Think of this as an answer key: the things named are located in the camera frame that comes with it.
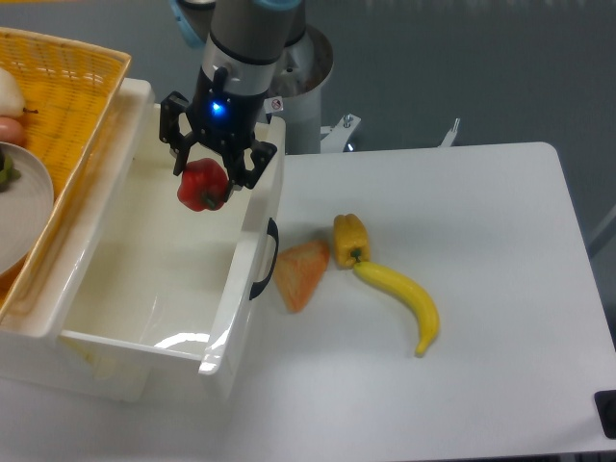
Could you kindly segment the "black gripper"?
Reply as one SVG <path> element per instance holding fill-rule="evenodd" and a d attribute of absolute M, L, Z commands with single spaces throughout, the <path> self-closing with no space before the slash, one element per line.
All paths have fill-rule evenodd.
<path fill-rule="evenodd" d="M 253 190 L 278 148 L 254 140 L 254 128 L 266 94 L 237 95 L 222 87 L 229 77 L 211 79 L 199 71 L 192 103 L 178 91 L 161 102 L 159 140 L 169 146 L 175 163 L 173 175 L 180 176 L 197 140 L 220 154 L 227 173 L 224 199 L 235 191 Z M 192 133 L 183 135 L 180 116 L 187 115 Z"/>

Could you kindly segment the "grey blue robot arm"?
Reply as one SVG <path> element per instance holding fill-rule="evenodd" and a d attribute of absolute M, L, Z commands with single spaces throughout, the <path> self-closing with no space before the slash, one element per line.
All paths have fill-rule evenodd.
<path fill-rule="evenodd" d="M 194 211 L 219 209 L 256 186 L 277 148 L 254 135 L 276 66 L 304 32 L 301 1 L 173 1 L 187 43 L 204 47 L 194 95 L 161 103 L 159 139 L 175 157 L 177 195 Z"/>

